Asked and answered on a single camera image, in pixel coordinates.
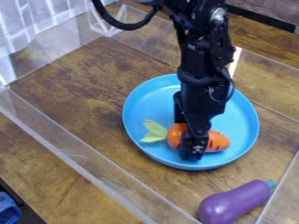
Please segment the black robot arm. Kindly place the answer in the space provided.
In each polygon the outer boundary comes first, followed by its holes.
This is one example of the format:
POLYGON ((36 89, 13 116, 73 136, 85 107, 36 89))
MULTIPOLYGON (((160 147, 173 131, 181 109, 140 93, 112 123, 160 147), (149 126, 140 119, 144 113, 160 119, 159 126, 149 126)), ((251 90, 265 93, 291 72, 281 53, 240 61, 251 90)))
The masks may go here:
POLYGON ((208 148, 211 118, 223 114, 235 83, 227 64, 235 46, 228 34, 224 0, 159 0, 176 30, 181 62, 180 90, 173 94, 173 120, 187 125, 179 138, 181 159, 201 159, 208 148))

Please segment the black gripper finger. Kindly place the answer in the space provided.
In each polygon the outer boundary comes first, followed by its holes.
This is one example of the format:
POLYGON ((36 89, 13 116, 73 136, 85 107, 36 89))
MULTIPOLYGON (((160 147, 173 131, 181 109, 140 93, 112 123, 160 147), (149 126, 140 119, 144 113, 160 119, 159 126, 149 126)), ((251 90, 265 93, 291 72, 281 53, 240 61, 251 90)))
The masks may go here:
POLYGON ((181 133, 181 141, 179 147, 180 158, 185 161, 199 161, 208 147, 208 132, 203 131, 195 136, 189 131, 181 133))
POLYGON ((173 96, 173 122, 175 123, 185 123, 184 113, 181 109, 181 92, 177 91, 173 96))

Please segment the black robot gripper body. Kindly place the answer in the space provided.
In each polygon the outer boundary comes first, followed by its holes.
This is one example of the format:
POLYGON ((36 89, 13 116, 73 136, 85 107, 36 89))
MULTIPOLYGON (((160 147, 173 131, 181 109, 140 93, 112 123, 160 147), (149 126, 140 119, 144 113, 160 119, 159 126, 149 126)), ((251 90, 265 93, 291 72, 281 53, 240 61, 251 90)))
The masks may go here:
POLYGON ((181 83, 181 110, 189 133, 195 136, 209 130, 211 118, 224 113, 225 103, 235 92, 235 83, 227 68, 195 77, 183 69, 177 72, 181 83))

